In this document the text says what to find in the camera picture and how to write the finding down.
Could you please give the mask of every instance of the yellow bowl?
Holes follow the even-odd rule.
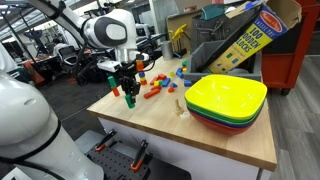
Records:
[[[243,120],[258,111],[266,94],[267,87],[258,81],[214,74],[195,83],[185,98],[200,108]]]

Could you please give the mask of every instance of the red cabinet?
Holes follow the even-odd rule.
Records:
[[[283,95],[296,84],[320,12],[316,0],[298,2],[302,6],[302,22],[265,47],[262,55],[263,82],[269,88],[281,88]]]

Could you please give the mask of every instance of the chair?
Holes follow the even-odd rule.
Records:
[[[66,46],[58,50],[59,56],[61,58],[61,66],[67,72],[73,73],[78,54],[73,46]]]

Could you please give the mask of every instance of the desk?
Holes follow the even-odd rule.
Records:
[[[154,69],[146,72],[148,82],[160,73],[175,71],[181,62],[183,60],[160,58]],[[180,106],[186,110],[187,88],[178,77],[174,77],[173,82],[179,86],[174,93],[169,94],[163,88],[148,100],[143,94],[151,87],[142,86],[134,109],[127,107],[121,91],[120,97],[109,93],[88,110],[99,117],[107,131],[117,130],[125,143],[138,144],[146,139],[155,157],[189,171],[195,180],[250,180],[256,179],[258,173],[260,179],[269,179],[277,161],[267,102],[248,131],[226,136],[192,117],[182,120],[175,115],[175,99],[179,99]]]

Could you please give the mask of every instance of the plastic bowl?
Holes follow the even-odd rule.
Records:
[[[214,121],[210,121],[210,120],[207,120],[195,113],[192,113],[190,112],[190,114],[197,120],[199,121],[200,123],[204,124],[205,126],[215,130],[215,131],[218,131],[218,132],[221,132],[223,134],[228,134],[228,135],[237,135],[237,134],[241,134],[243,132],[245,132],[246,130],[248,130],[250,126],[248,127],[245,127],[245,128],[232,128],[232,127],[228,127],[228,126],[224,126],[222,124],[219,124],[219,123],[215,123]]]
[[[217,113],[213,113],[211,111],[208,111],[206,109],[203,109],[201,107],[198,107],[190,102],[188,102],[188,100],[186,100],[186,105],[187,107],[191,108],[193,111],[196,111],[198,113],[201,113],[207,117],[211,117],[211,118],[214,118],[218,121],[224,121],[224,122],[228,122],[228,123],[233,123],[233,124],[245,124],[247,123],[248,121],[252,120],[253,117],[255,117],[262,109],[262,107],[264,106],[264,103],[261,104],[261,106],[259,107],[258,111],[252,116],[250,117],[249,119],[232,119],[232,118],[229,118],[229,117],[225,117],[225,116],[222,116],[220,114],[217,114]]]
[[[185,94],[192,104],[232,119],[250,119],[263,103],[267,87],[254,80],[228,75],[209,75]]]
[[[197,112],[197,111],[194,111],[194,110],[192,110],[191,108],[189,108],[189,107],[187,107],[188,108],[188,110],[189,110],[189,112],[192,112],[193,114],[197,114],[198,116],[201,116],[201,117],[203,117],[203,118],[205,118],[205,119],[207,119],[207,120],[210,120],[210,121],[213,121],[213,122],[215,122],[215,123],[219,123],[219,124],[222,124],[222,125],[224,125],[224,126],[228,126],[228,127],[231,127],[231,128],[245,128],[245,127],[248,127],[248,126],[250,126],[254,121],[255,121],[255,119],[258,117],[258,115],[259,115],[259,113],[258,114],[256,114],[252,119],[250,119],[250,121],[248,121],[248,122],[246,122],[246,123],[229,123],[229,122],[226,122],[226,121],[220,121],[220,120],[217,120],[217,119],[215,119],[215,118],[212,118],[212,117],[208,117],[208,116],[206,116],[206,115],[204,115],[204,114],[201,114],[201,113],[199,113],[199,112]]]

